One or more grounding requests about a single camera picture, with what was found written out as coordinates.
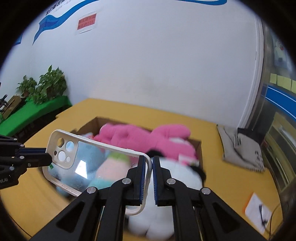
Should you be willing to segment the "blue plush toy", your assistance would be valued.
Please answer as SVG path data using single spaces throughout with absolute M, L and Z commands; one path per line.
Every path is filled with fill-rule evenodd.
M 82 192 L 95 177 L 95 172 L 104 161 L 103 149 L 79 142 L 73 166 L 67 170 L 55 166 L 52 171 L 60 182 Z

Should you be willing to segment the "clear white phone case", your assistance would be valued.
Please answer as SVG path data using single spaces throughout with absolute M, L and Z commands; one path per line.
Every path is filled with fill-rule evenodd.
M 78 197 L 88 187 L 97 189 L 110 187 L 114 182 L 127 177 L 132 168 L 140 168 L 140 204 L 129 204 L 126 215 L 137 215 L 145 207 L 152 174 L 151 158 L 142 152 L 120 148 L 92 140 L 63 130 L 51 133 L 46 152 L 52 164 L 43 167 L 44 177 L 64 195 Z

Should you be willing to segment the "grey cloth bag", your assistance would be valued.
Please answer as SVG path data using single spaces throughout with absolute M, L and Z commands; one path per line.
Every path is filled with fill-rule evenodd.
M 223 160 L 254 172 L 264 172 L 262 152 L 252 138 L 238 132 L 236 128 L 217 125 L 223 146 Z

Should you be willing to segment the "pink plush bear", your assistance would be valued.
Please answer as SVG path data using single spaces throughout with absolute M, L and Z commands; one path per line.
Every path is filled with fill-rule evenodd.
M 198 162 L 196 149 L 188 141 L 190 129 L 184 125 L 162 125 L 152 131 L 135 125 L 106 123 L 93 140 L 112 146 L 162 156 L 189 165 Z

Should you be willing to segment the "brown wooden box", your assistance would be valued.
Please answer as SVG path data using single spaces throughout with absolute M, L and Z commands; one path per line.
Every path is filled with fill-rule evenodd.
M 25 103 L 25 98 L 14 95 L 9 101 L 5 101 L 1 106 L 1 117 L 6 120 L 13 112 L 17 110 L 22 104 Z

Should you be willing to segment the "brown cardboard box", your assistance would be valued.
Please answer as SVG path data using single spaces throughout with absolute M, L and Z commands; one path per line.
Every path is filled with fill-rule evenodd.
M 78 131 L 75 131 L 74 133 L 77 135 L 88 135 L 92 140 L 93 137 L 96 136 L 100 129 L 106 124 L 106 123 L 111 123 L 113 125 L 117 125 L 117 124 L 126 124 L 126 123 L 119 123 L 119 122 L 115 122 L 113 120 L 109 120 L 106 118 L 95 118 L 93 120 L 91 120 L 90 122 L 86 123 L 86 125 L 82 126 L 82 128 Z M 202 159 L 202 154 L 201 154 L 201 142 L 198 140 L 194 140 L 191 139 L 190 137 L 188 138 L 188 141 L 194 146 L 194 148 L 196 149 L 196 154 L 198 156 L 198 163 L 200 166 L 200 161 Z

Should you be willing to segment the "cartoon sheep poster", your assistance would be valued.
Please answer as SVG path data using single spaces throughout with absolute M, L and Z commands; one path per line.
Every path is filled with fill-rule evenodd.
M 274 65 L 278 68 L 286 69 L 287 71 L 292 71 L 292 64 L 285 50 L 284 45 L 274 32 L 271 33 L 271 38 L 273 42 Z

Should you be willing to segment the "white paper sheet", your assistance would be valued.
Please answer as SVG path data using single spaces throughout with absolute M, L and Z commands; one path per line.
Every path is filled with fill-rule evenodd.
M 267 225 L 271 219 L 272 212 L 265 204 L 263 204 L 256 193 L 253 192 L 251 194 L 244 209 L 244 214 L 259 231 L 259 233 L 265 233 Z

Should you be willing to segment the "yellow sticky notes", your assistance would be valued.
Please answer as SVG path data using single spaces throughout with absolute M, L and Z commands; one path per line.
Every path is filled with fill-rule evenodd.
M 292 80 L 290 78 L 277 75 L 274 73 L 270 74 L 270 83 L 275 84 L 279 87 L 282 87 L 284 89 L 287 89 L 288 91 L 291 91 L 292 93 L 296 93 L 296 81 Z

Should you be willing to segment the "red wall notice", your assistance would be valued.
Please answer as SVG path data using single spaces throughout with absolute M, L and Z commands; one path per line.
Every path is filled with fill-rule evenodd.
M 89 32 L 95 29 L 97 26 L 97 12 L 93 11 L 86 15 L 83 15 L 78 19 L 75 34 L 79 35 L 82 33 Z

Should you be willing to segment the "green potted plant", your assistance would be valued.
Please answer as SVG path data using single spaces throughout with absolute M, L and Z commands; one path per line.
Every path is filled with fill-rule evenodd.
M 33 93 L 33 102 L 43 104 L 56 97 L 62 96 L 67 89 L 64 72 L 49 66 L 48 71 L 40 76 L 40 81 Z

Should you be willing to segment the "pink green plush toy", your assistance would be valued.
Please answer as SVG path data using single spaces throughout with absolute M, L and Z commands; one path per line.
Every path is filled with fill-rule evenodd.
M 137 166 L 138 156 L 111 152 L 107 155 L 106 160 L 95 172 L 95 177 L 91 180 L 88 187 L 104 189 L 110 187 L 114 182 L 125 178 L 128 170 Z

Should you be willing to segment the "white panda plush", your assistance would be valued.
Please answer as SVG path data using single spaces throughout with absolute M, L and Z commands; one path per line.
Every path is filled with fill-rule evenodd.
M 158 151 L 147 153 L 150 158 L 157 157 L 162 168 L 170 171 L 171 177 L 183 182 L 187 187 L 201 189 L 206 174 L 199 163 L 183 165 L 174 159 L 164 157 Z M 172 194 L 164 189 L 161 197 L 155 195 L 163 187 L 164 181 L 159 180 L 155 172 L 152 173 L 149 184 L 146 204 L 143 211 L 128 218 L 128 230 L 137 236 L 145 236 L 149 240 L 168 240 L 174 234 Z

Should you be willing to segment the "green table cloth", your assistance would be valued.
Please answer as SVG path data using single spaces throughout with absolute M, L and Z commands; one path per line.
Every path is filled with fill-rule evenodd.
M 59 96 L 43 104 L 27 101 L 26 104 L 1 122 L 1 135 L 13 136 L 28 124 L 59 109 L 67 109 L 72 104 L 67 96 Z

